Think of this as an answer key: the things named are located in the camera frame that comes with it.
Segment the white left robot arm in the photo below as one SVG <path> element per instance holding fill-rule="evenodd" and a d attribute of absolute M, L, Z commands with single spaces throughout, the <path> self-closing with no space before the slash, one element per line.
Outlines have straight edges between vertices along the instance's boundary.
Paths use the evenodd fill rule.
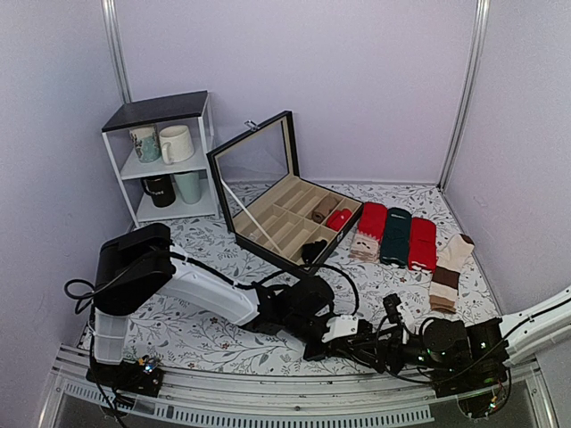
<path fill-rule="evenodd" d="M 336 355 L 371 325 L 356 314 L 337 315 L 332 288 L 319 276 L 293 285 L 240 284 L 187 256 L 170 229 L 151 224 L 104 243 L 95 280 L 94 356 L 99 374 L 114 387 L 132 380 L 123 360 L 128 319 L 155 294 L 187 301 L 246 331 L 285 331 L 307 345 L 306 355 Z"/>

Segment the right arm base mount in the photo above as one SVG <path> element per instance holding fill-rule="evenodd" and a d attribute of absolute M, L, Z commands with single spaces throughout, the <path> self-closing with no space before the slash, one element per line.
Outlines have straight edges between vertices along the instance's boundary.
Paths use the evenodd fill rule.
<path fill-rule="evenodd" d="M 498 374 L 489 372 L 440 383 L 433 390 L 437 398 L 456 396 L 460 412 L 468 419 L 487 419 L 507 405 L 512 392 L 512 373 L 510 368 L 502 368 Z"/>

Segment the black white striped sock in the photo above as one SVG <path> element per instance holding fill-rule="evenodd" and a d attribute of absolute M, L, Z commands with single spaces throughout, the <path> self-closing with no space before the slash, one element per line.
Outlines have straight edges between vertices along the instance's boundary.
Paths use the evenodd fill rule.
<path fill-rule="evenodd" d="M 381 358 L 387 353 L 387 339 L 375 333 L 366 334 L 354 339 L 351 348 L 372 358 Z"/>

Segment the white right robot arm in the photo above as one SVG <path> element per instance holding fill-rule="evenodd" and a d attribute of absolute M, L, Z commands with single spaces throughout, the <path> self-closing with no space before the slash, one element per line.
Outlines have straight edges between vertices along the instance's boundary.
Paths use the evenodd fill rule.
<path fill-rule="evenodd" d="M 396 294 L 384 297 L 383 304 L 382 321 L 391 327 L 367 327 L 364 337 L 352 342 L 354 360 L 393 376 L 404 366 L 430 368 L 433 383 L 461 379 L 468 388 L 479 389 L 508 366 L 570 335 L 568 288 L 527 310 L 474 325 L 428 317 L 415 327 Z"/>

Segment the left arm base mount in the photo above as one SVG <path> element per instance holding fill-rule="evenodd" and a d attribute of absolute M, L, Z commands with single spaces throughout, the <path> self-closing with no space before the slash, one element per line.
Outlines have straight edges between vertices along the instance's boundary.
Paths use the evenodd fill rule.
<path fill-rule="evenodd" d="M 107 365 L 97 362 L 94 357 L 89 358 L 87 379 L 113 392 L 157 398 L 163 378 L 164 371 L 152 358 L 143 358 L 143 363 L 121 361 L 118 365 Z"/>

